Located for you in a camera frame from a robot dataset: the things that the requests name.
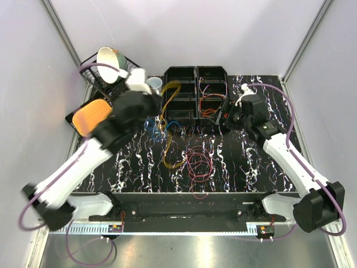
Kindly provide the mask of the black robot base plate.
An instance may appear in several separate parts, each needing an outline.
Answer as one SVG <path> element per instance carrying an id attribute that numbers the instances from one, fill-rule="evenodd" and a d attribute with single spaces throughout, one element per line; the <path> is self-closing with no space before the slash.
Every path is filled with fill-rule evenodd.
<path id="1" fill-rule="evenodd" d="M 190 193 L 117 193 L 120 207 L 109 216 L 90 216 L 90 221 L 124 220 L 129 233 L 238 233 L 247 232 L 252 206 L 262 193 L 210 193 L 197 199 Z"/>

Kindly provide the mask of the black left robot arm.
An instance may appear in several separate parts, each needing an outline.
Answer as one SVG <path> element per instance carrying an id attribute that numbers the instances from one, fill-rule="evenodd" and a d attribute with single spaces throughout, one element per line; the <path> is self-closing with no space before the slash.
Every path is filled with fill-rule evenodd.
<path id="1" fill-rule="evenodd" d="M 28 199 L 42 225 L 57 231 L 72 220 L 115 221 L 122 216 L 122 203 L 111 192 L 74 196 L 73 190 L 98 166 L 109 160 L 141 131 L 148 117 L 161 113 L 162 96 L 128 90 L 115 102 L 78 150 L 52 175 L 37 185 L 27 184 L 22 194 Z"/>

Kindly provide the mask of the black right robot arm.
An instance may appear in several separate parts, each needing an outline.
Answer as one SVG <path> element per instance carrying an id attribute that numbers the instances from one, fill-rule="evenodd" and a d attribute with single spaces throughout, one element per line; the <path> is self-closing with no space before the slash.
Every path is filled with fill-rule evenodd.
<path id="1" fill-rule="evenodd" d="M 225 98 L 219 107 L 218 122 L 230 130 L 244 130 L 280 166 L 299 194 L 297 198 L 264 194 L 253 207 L 257 220 L 283 216 L 307 233 L 337 220 L 346 221 L 342 212 L 344 187 L 338 181 L 331 183 L 290 144 L 280 125 L 269 118 L 259 95 L 244 95 L 237 101 Z"/>

